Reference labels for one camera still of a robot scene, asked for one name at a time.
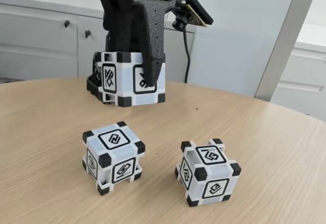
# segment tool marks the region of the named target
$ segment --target wooden table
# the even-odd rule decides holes
[[[0,85],[0,223],[326,223],[326,124],[280,106],[179,83],[167,102],[119,108],[85,79]],[[125,121],[146,144],[141,179],[100,196],[84,131]],[[181,141],[221,138],[242,173],[229,201],[190,208]]]

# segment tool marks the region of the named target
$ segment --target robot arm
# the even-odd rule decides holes
[[[157,83],[164,54],[165,14],[173,11],[173,27],[183,31],[187,24],[206,26],[212,18],[197,0],[101,0],[104,8],[103,27],[108,52],[141,52],[145,81]]]

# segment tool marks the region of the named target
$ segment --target gripped cube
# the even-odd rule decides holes
[[[103,103],[130,107],[165,102],[165,63],[156,86],[149,87],[144,80],[141,53],[98,52],[94,59],[102,74],[101,82],[91,76],[87,89]]]
[[[83,141],[83,167],[94,177],[101,195],[112,191],[118,182],[141,177],[139,158],[145,154],[145,144],[125,122],[84,132]]]
[[[229,200],[241,172],[235,160],[224,154],[220,139],[211,139],[205,146],[192,141],[182,142],[182,162],[175,174],[186,189],[190,207]]]

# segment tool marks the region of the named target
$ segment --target white wall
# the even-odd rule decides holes
[[[254,96],[292,0],[199,0],[214,24],[198,27],[189,83]]]
[[[326,0],[314,0],[305,23],[326,26]]]

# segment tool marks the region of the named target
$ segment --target black cable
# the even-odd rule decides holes
[[[189,50],[188,50],[188,42],[187,42],[187,31],[186,31],[186,28],[184,28],[184,31],[183,31],[183,41],[184,41],[185,52],[186,52],[187,57],[188,57],[187,70],[185,72],[185,78],[184,78],[184,83],[187,83],[188,82],[189,68],[190,68],[190,54],[189,54]]]

